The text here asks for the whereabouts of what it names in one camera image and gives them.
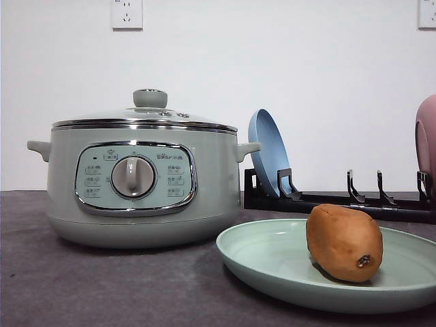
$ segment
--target stainless steel rim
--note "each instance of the stainless steel rim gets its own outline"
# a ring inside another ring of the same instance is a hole
[[[145,124],[137,124],[137,123],[104,123],[104,124],[83,124],[83,125],[62,125],[55,127],[53,125],[52,131],[65,131],[70,129],[170,129],[177,131],[207,131],[210,133],[223,133],[236,135],[237,128],[234,130],[229,129],[217,129],[211,127],[197,127],[197,126],[188,126],[183,123],[180,125],[145,125]]]
[[[236,133],[238,129],[229,125],[201,123],[197,121],[167,121],[160,119],[80,119],[73,121],[58,121],[53,124],[53,130],[60,127],[68,127],[68,129],[79,129],[80,126],[86,125],[86,128],[118,128],[118,126],[133,125],[133,126],[169,126],[169,127],[195,127],[202,129],[216,129],[222,131],[232,131]]]

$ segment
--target control panel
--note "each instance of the control panel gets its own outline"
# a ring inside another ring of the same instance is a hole
[[[76,195],[99,215],[160,215],[182,210],[196,193],[189,150],[161,142],[106,142],[80,154]]]

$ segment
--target green plate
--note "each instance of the green plate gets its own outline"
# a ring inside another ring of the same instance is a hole
[[[341,282],[318,270],[306,243],[306,219],[243,223],[220,233],[225,265],[272,297],[342,313],[393,313],[436,300],[436,243],[381,228],[383,262],[364,283]]]

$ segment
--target countertop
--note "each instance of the countertop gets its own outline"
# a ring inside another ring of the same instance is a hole
[[[96,249],[58,237],[45,191],[1,192],[1,321],[19,326],[436,326],[436,302],[389,315],[291,305],[237,279],[215,238],[146,250]],[[243,210],[246,221],[306,217]],[[436,241],[436,225],[379,221]]]

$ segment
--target electrical socket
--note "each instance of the electrical socket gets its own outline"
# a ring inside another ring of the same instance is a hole
[[[112,0],[112,28],[142,29],[142,0]]]
[[[436,29],[436,0],[419,0],[419,29]]]

